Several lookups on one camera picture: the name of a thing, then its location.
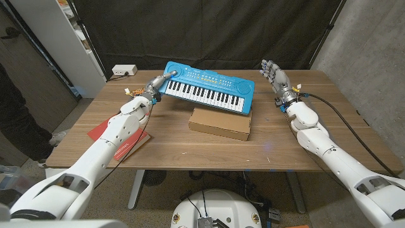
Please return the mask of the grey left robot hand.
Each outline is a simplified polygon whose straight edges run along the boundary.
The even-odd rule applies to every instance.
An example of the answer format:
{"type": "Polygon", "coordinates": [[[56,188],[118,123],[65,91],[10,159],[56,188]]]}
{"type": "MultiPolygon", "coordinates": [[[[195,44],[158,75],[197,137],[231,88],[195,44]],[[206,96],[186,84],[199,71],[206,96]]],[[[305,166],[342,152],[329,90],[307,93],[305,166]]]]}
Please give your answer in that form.
{"type": "Polygon", "coordinates": [[[151,79],[145,86],[144,92],[141,96],[147,98],[152,104],[156,104],[157,102],[161,101],[161,94],[159,92],[159,88],[163,85],[163,83],[177,74],[177,71],[171,71],[168,73],[164,73],[163,75],[158,75],[154,79],[151,79]]]}

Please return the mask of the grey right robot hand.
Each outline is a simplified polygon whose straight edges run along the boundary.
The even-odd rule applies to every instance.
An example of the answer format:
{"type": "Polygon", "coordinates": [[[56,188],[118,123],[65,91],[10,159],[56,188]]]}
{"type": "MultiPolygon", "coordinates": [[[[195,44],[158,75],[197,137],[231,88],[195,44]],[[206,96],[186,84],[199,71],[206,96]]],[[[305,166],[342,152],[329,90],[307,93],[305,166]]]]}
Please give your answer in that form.
{"type": "Polygon", "coordinates": [[[292,103],[299,101],[300,84],[295,88],[290,83],[287,74],[272,60],[262,60],[261,67],[260,74],[269,81],[277,95],[275,98],[276,107],[285,111],[292,103]]]}

